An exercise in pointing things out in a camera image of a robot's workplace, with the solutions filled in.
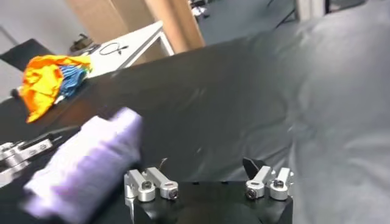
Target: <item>blue cloth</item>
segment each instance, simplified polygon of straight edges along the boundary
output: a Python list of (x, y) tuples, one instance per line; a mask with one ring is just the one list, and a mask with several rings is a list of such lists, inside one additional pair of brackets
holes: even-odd
[(84, 68), (80, 68), (74, 65), (61, 65), (59, 67), (63, 74), (60, 95), (63, 95), (67, 98), (76, 92), (77, 87), (79, 87), (83, 82), (87, 71)]

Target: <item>white desk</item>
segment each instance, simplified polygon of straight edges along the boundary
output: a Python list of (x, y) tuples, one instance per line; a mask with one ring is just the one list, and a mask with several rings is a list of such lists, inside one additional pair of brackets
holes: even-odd
[[(173, 55), (174, 51), (163, 32), (161, 21), (102, 44), (90, 55), (93, 70), (88, 74), (88, 78), (131, 66), (159, 38), (166, 54)], [(128, 48), (121, 50), (121, 54), (113, 52), (101, 55), (99, 51), (110, 43), (118, 43), (119, 47), (128, 46)], [(112, 44), (103, 52), (114, 51), (117, 47), (117, 44)]]

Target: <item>metal bracket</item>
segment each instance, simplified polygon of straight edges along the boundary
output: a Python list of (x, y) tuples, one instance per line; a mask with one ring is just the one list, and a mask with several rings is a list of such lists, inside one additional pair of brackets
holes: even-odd
[(27, 159), (53, 146), (49, 139), (22, 149), (24, 144), (21, 142), (15, 145), (8, 142), (0, 145), (0, 162), (4, 163), (3, 169), (0, 170), (0, 188), (8, 185), (20, 175), (20, 172), (29, 165)]
[(275, 200), (286, 200), (288, 196), (291, 196), (291, 187), (293, 185), (294, 173), (290, 168), (281, 168), (279, 175), (270, 184), (269, 195)]
[(138, 197), (139, 201), (147, 202), (155, 198), (155, 186), (145, 180), (138, 170), (130, 170), (124, 175), (126, 198)]
[(176, 200), (179, 197), (179, 185), (175, 181), (169, 180), (156, 167), (146, 169), (145, 178), (153, 182), (160, 188), (162, 198)]
[(263, 166), (256, 174), (255, 178), (245, 183), (246, 197), (254, 200), (264, 196), (264, 188), (275, 178), (275, 171), (269, 166)]

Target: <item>cable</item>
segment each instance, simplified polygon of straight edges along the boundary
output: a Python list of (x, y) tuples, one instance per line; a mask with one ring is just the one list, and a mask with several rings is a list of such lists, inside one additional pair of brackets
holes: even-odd
[[(113, 45), (113, 44), (116, 45), (116, 49), (114, 49), (113, 51), (110, 51), (110, 52), (102, 52), (106, 47), (111, 46), (111, 45)], [(119, 43), (114, 42), (114, 43), (110, 43), (110, 44), (104, 46), (102, 49), (100, 49), (100, 50), (99, 50), (99, 54), (100, 54), (100, 55), (108, 55), (108, 54), (111, 54), (111, 53), (114, 53), (114, 52), (117, 51), (118, 54), (121, 55), (121, 54), (122, 54), (122, 51), (121, 51), (121, 50), (126, 49), (126, 48), (128, 48), (128, 47), (129, 47), (129, 46), (123, 46), (123, 47), (121, 47), (121, 45), (120, 45)]]

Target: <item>black tablecloth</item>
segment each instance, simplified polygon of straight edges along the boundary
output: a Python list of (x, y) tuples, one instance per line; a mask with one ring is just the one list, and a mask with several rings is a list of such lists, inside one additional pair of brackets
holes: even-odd
[[(270, 34), (123, 69), (25, 124), (0, 105), (0, 140), (80, 125), (129, 107), (144, 117), (147, 166), (168, 158), (173, 180), (245, 180), (241, 158), (291, 167), (295, 223), (388, 223), (390, 3), (374, 2)], [(17, 209), (22, 186), (50, 154), (0, 190), (1, 223), (35, 223)], [(96, 223), (128, 223), (122, 195)]]

